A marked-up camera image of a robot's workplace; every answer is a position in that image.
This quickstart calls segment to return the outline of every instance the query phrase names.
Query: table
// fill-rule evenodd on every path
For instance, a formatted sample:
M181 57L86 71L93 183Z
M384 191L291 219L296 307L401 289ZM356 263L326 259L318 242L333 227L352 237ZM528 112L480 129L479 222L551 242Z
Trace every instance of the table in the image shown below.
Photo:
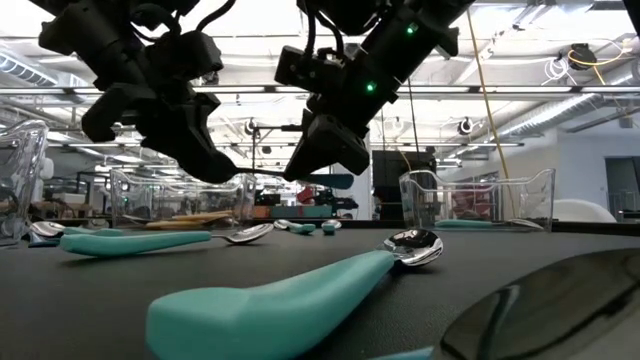
M128 258L60 249L0 251L0 358L154 359L147 306L198 287L250 287L369 251L398 230L274 231L255 245L212 242ZM366 359L436 344L466 307L528 272L573 255L640 247L640 238L589 234L439 233L444 254L392 272L304 359Z

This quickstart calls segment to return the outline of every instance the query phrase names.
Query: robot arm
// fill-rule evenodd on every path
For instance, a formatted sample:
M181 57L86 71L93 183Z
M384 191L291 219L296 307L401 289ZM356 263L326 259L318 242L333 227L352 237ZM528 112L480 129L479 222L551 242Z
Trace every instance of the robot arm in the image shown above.
M31 0L55 15L44 24L40 46L75 52L97 75L104 94L82 119L92 141L115 139L111 126L133 124L142 146L173 157L189 174L220 183L240 171L215 149L206 122L219 105L210 93L196 94L189 81L222 70L220 50L202 29L228 11L229 0L182 33L179 17L199 0ZM311 92L303 110L303 135L284 174L302 179L341 163L360 174L369 166L362 139L367 124L436 47L457 54L457 32L449 29L473 0L299 0L310 19L305 50L282 50L275 80ZM314 51L315 20L332 29L335 50ZM149 39L132 23L150 30L164 23L170 31ZM340 31L360 35L361 46L344 53ZM140 38L153 43L144 46Z

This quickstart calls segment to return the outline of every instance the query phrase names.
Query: fluorescent light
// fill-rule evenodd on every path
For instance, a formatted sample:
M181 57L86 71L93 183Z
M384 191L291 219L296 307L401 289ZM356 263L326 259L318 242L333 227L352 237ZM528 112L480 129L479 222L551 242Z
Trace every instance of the fluorescent light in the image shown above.
M298 88L288 87L288 86L276 86L275 91L277 93L286 93L286 94L303 94L307 92L306 90L301 90Z
M408 94L409 87L408 86L400 86L398 89L398 94ZM469 92L468 86L420 86L420 87L411 87L411 92L414 94L425 94L425 93L462 93Z
M78 59L73 56L54 56L54 57L38 60L38 62L41 64L58 64L58 63L70 62L70 61L78 61Z
M74 139L74 138L72 138L70 136L61 134L61 133L49 132L47 134L47 140L53 140L53 141L71 141L71 140L73 140L73 141L75 141L76 139Z
M100 156L100 157L104 156L103 153L99 153L99 152L97 152L95 150L91 150L91 149L78 148L78 150L82 151L85 154L89 154L89 155Z
M518 147L524 146L524 143L500 143L502 147ZM473 144L472 147L469 148L470 151L477 150L479 147L498 147L497 144L494 143L482 143L482 144Z
M62 89L56 88L4 88L0 89L0 95L64 95Z
M92 143L87 143L87 144L66 144L70 147L118 147L120 146L119 144L114 144L114 143L102 143L102 144L92 144Z
M96 165L96 167L93 168L93 170L95 172L109 172L111 170L111 167L110 166Z
M118 160L118 161L122 161L122 162L128 162L128 163L141 163L144 162L144 160L138 158L138 157L134 157L134 156L129 156L129 155L116 155L116 156L112 156L112 158Z
M264 86L194 86L201 93L235 94L235 93L265 93Z
M99 95L102 91L96 88L72 88L71 89L77 95Z
M640 86L586 86L582 88L583 93L634 93L640 92Z
M181 175L182 172L180 170L177 169L165 169L165 170L160 170L162 173L167 174L167 175Z
M566 93L571 91L570 86L489 86L487 92L491 93Z

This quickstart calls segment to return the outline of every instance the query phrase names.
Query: red object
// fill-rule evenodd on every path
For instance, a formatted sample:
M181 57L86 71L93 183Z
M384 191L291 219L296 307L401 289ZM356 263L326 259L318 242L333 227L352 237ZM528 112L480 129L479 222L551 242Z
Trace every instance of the red object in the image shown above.
M296 195L296 200L298 200L300 204L310 205L313 200L313 188L311 186L305 186L304 190Z

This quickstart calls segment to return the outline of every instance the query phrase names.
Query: white wall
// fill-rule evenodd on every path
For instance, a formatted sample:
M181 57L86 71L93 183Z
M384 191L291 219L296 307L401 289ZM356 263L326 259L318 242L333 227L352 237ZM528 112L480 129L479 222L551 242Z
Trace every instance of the white wall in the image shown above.
M624 135L561 134L556 198L607 205L607 157L640 156L640 138Z

